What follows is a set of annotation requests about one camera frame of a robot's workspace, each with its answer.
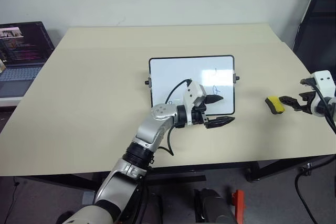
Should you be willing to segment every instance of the laptop screen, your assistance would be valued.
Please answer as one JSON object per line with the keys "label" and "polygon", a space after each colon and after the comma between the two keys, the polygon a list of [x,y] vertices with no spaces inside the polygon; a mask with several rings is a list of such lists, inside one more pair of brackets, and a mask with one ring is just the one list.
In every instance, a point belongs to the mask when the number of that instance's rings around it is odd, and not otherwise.
{"label": "laptop screen", "polygon": [[0,59],[8,67],[44,63],[53,50],[42,22],[0,25]]}

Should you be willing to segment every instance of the beige tabletop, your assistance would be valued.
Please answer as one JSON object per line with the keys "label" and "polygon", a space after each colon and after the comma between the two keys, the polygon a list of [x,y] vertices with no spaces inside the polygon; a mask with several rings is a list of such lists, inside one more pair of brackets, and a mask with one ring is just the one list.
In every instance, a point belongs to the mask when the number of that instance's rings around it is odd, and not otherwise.
{"label": "beige tabletop", "polygon": [[240,76],[236,120],[174,130],[175,156],[158,150],[154,167],[336,152],[324,118],[267,107],[269,95],[310,91],[299,84],[308,71],[267,24],[72,28],[0,135],[0,175],[110,170],[150,111],[151,57],[229,54]]}

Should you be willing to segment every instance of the laptop keyboard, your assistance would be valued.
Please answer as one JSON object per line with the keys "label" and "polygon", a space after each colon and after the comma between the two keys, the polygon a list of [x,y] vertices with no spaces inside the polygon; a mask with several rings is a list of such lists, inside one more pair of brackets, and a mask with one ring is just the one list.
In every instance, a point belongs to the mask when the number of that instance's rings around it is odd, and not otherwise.
{"label": "laptop keyboard", "polygon": [[7,68],[0,73],[0,81],[34,80],[41,68]]}

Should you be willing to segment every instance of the red object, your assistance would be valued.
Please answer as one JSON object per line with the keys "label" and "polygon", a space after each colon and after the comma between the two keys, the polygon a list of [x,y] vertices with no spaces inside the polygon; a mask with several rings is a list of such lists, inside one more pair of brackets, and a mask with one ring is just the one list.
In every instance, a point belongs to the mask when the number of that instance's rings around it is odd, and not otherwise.
{"label": "red object", "polygon": [[236,190],[235,193],[232,194],[232,204],[235,208],[235,217],[238,224],[243,224],[244,221],[244,191]]}

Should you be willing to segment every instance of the whiteboard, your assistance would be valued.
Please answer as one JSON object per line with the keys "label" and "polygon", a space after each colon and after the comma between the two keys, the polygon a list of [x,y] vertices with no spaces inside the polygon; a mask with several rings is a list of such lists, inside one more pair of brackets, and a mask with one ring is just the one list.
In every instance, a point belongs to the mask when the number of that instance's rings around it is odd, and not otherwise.
{"label": "whiteboard", "polygon": [[[204,87],[206,94],[218,94],[224,98],[216,103],[206,104],[207,115],[235,112],[235,70],[232,55],[151,58],[149,72],[152,106],[164,103],[178,83],[185,79],[192,79]],[[184,83],[174,91],[169,103],[182,105],[185,91]]]}

